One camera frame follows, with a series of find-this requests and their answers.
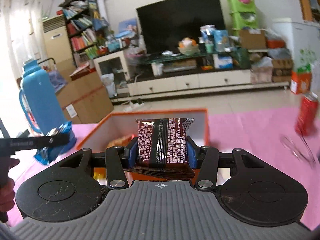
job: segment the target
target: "red bottle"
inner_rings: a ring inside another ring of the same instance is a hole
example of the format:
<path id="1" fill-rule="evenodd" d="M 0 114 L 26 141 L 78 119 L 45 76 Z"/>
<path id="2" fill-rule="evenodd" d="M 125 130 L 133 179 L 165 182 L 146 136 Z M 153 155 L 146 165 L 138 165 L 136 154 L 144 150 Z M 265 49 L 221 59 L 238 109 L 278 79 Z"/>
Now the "red bottle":
<path id="1" fill-rule="evenodd" d="M 318 107 L 319 101 L 316 94 L 306 94 L 301 101 L 300 112 L 295 125 L 298 135 L 308 136 L 313 132 Z"/>

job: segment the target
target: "cabinet drawer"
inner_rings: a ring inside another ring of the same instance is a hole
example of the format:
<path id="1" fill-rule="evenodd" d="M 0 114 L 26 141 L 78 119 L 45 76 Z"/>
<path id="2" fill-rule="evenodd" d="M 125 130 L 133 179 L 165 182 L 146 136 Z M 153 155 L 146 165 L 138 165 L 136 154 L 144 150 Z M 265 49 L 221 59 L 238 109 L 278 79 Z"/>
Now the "cabinet drawer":
<path id="1" fill-rule="evenodd" d="M 250 84 L 250 69 L 234 70 L 227 73 L 228 85 Z"/>
<path id="2" fill-rule="evenodd" d="M 250 70 L 234 70 L 199 74 L 200 87 L 250 84 Z"/>
<path id="3" fill-rule="evenodd" d="M 175 78 L 162 78 L 137 83 L 139 95 L 177 90 Z"/>
<path id="4" fill-rule="evenodd" d="M 177 90 L 193 89 L 199 88 L 199 77 L 198 75 L 187 75 L 175 77 Z"/>
<path id="5" fill-rule="evenodd" d="M 138 95 L 137 83 L 129 83 L 128 89 L 130 96 Z"/>

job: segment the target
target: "glass cabinet door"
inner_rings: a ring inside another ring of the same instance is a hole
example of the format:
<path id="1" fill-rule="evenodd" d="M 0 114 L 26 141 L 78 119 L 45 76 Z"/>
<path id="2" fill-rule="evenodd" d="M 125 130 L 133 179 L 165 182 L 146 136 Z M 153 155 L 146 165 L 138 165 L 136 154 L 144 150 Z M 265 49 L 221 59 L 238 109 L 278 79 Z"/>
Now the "glass cabinet door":
<path id="1" fill-rule="evenodd" d="M 124 76 L 124 70 L 122 68 L 121 60 L 119 57 L 112 58 L 98 64 L 101 70 L 101 75 L 114 74 L 114 82 L 118 94 L 129 92 L 128 85 Z"/>

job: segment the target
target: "blue snack bag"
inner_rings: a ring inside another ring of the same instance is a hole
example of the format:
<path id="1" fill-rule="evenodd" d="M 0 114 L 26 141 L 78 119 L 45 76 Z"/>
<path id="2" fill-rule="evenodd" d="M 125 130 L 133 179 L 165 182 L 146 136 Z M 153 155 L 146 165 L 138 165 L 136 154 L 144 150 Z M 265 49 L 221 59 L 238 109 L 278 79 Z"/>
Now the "blue snack bag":
<path id="1" fill-rule="evenodd" d="M 52 129 L 47 136 L 53 136 L 58 133 L 68 133 L 69 134 L 69 143 L 63 146 L 58 146 L 54 148 L 45 147 L 43 149 L 38 149 L 34 158 L 43 165 L 49 165 L 51 162 L 57 159 L 60 154 L 64 154 L 69 151 L 77 141 L 75 134 L 72 130 L 72 123 L 65 122 L 59 128 Z"/>

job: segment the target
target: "tile floor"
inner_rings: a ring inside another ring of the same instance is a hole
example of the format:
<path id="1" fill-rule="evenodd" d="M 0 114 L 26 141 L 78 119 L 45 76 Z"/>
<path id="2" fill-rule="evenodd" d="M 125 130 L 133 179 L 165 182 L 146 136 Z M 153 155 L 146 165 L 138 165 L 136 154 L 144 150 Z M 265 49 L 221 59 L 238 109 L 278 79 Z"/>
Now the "tile floor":
<path id="1" fill-rule="evenodd" d="M 190 98 L 155 100 L 145 103 L 140 111 L 205 107 L 209 114 L 232 114 L 268 108 L 299 106 L 302 95 L 290 90 L 234 92 L 224 95 L 205 95 Z M 114 111 L 123 111 L 128 105 L 115 106 Z"/>

